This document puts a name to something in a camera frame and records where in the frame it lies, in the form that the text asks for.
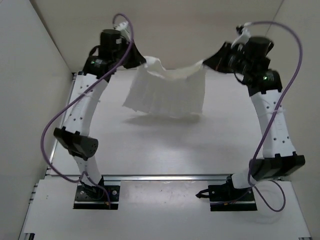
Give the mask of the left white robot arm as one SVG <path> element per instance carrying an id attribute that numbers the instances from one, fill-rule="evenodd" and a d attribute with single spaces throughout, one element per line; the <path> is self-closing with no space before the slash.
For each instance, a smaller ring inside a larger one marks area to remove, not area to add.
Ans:
<path id="1" fill-rule="evenodd" d="M 105 29 L 100 44 L 93 47 L 82 69 L 81 99 L 73 105 L 62 128 L 54 130 L 83 175 L 80 183 L 93 199 L 104 195 L 105 187 L 95 160 L 98 140 L 89 136 L 90 125 L 103 91 L 118 67 L 133 69 L 146 63 L 127 30 Z"/>

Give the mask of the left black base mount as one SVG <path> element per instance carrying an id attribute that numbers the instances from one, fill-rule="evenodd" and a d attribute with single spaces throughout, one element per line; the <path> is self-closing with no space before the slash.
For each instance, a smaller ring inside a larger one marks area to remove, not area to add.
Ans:
<path id="1" fill-rule="evenodd" d="M 118 210 L 120 200 L 120 181 L 105 181 L 99 185 L 104 187 L 109 198 L 102 189 L 95 186 L 78 184 L 74 196 L 73 209 L 76 210 Z"/>

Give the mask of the white pleated skirt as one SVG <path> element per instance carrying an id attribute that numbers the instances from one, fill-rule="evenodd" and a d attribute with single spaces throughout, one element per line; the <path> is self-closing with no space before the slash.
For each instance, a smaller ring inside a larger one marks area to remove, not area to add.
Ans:
<path id="1" fill-rule="evenodd" d="M 202 113 L 207 71 L 202 60 L 169 70 L 159 58 L 144 58 L 146 63 L 137 68 L 124 107 L 174 118 Z"/>

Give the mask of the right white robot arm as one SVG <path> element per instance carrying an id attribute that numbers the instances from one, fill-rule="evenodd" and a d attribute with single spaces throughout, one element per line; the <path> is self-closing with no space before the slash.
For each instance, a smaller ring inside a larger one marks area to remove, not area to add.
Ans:
<path id="1" fill-rule="evenodd" d="M 262 179 L 290 175 L 305 164 L 305 157 L 296 153 L 286 124 L 282 100 L 288 89 L 283 88 L 279 73 L 269 68 L 267 54 L 273 46 L 263 36 L 240 36 L 234 42 L 225 42 L 203 61 L 216 72 L 242 75 L 238 82 L 248 89 L 262 134 L 248 169 L 232 174 L 224 187 L 229 200 L 236 200 L 242 189 Z"/>

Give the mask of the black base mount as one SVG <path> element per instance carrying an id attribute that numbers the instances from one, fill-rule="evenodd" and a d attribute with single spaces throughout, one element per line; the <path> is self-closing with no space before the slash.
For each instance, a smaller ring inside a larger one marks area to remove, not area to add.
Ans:
<path id="1" fill-rule="evenodd" d="M 231 175 L 224 184 L 209 184 L 207 189 L 195 195 L 198 199 L 209 199 L 211 212 L 257 211 L 255 196 L 251 188 L 234 188 Z"/>
<path id="2" fill-rule="evenodd" d="M 102 189 L 95 186 L 78 184 L 74 196 L 73 209 L 76 210 L 118 210 L 120 200 L 120 181 L 105 181 L 99 185 L 104 187 L 109 198 Z"/>

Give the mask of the silver aluminium rail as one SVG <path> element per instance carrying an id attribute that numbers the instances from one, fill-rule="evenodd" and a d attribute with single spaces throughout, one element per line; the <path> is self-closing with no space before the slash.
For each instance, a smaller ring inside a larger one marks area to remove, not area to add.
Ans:
<path id="1" fill-rule="evenodd" d="M 105 181 L 225 181 L 228 174 L 104 175 Z"/>

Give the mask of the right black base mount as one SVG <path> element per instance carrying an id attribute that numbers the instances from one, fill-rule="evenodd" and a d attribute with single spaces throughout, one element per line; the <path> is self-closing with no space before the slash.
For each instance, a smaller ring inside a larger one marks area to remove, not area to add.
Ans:
<path id="1" fill-rule="evenodd" d="M 195 195 L 198 199 L 209 199 L 211 212 L 257 211 L 255 196 L 251 188 L 234 188 L 231 175 L 224 184 L 209 184 L 207 189 Z"/>

